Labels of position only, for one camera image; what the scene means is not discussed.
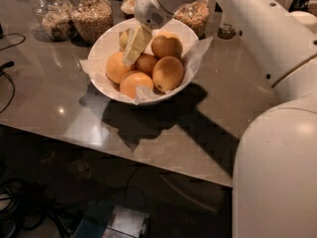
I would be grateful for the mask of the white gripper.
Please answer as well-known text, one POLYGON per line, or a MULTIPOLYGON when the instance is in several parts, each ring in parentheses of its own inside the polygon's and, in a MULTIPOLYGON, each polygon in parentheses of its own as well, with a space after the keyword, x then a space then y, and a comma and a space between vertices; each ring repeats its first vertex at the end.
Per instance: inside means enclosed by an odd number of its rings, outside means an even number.
POLYGON ((150 43, 153 30, 167 24, 172 19, 172 14, 166 12, 158 0, 123 0, 121 10, 127 15, 135 14, 135 18, 141 23, 130 30, 123 55, 123 63, 131 65, 150 43))

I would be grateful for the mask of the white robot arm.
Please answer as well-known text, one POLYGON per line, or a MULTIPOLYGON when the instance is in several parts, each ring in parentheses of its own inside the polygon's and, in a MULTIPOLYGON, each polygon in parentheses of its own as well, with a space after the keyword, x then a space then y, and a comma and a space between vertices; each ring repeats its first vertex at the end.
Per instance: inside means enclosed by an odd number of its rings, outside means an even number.
MULTIPOLYGON (((158 29, 193 1, 136 0, 135 17, 158 29)), ((278 100, 240 140, 232 238, 317 238, 317 45, 294 2, 216 0, 256 62, 255 84, 278 100)))

